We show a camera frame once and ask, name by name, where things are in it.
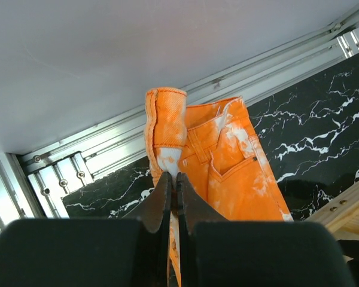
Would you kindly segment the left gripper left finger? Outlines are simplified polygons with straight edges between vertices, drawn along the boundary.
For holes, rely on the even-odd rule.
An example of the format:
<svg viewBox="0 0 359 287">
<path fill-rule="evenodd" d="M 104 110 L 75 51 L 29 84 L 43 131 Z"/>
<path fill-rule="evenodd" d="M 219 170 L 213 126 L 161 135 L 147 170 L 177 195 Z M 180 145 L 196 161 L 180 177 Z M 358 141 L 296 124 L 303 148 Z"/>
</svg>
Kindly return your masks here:
<svg viewBox="0 0 359 287">
<path fill-rule="evenodd" d="M 163 172 L 151 194 L 124 218 L 138 224 L 131 286 L 167 286 L 172 177 Z"/>
</svg>

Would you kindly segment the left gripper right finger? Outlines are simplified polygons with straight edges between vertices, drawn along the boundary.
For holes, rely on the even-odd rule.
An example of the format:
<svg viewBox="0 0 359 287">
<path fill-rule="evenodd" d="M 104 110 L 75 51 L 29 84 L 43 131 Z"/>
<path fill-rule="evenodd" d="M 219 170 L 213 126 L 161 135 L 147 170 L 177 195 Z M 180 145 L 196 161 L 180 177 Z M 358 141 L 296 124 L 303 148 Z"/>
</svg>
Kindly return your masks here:
<svg viewBox="0 0 359 287">
<path fill-rule="evenodd" d="M 222 286 L 229 223 L 195 192 L 188 176 L 176 182 L 182 286 Z"/>
</svg>

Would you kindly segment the orange tie-dye trousers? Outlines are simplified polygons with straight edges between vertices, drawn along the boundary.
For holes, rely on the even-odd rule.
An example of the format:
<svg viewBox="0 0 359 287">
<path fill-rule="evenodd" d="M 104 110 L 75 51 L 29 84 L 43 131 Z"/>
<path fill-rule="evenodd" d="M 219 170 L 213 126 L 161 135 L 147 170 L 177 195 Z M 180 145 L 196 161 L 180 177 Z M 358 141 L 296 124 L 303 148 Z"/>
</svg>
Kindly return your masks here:
<svg viewBox="0 0 359 287">
<path fill-rule="evenodd" d="M 188 106 L 186 92 L 154 88 L 145 97 L 145 149 L 154 183 L 188 176 L 226 219 L 291 221 L 292 216 L 241 97 Z"/>
</svg>

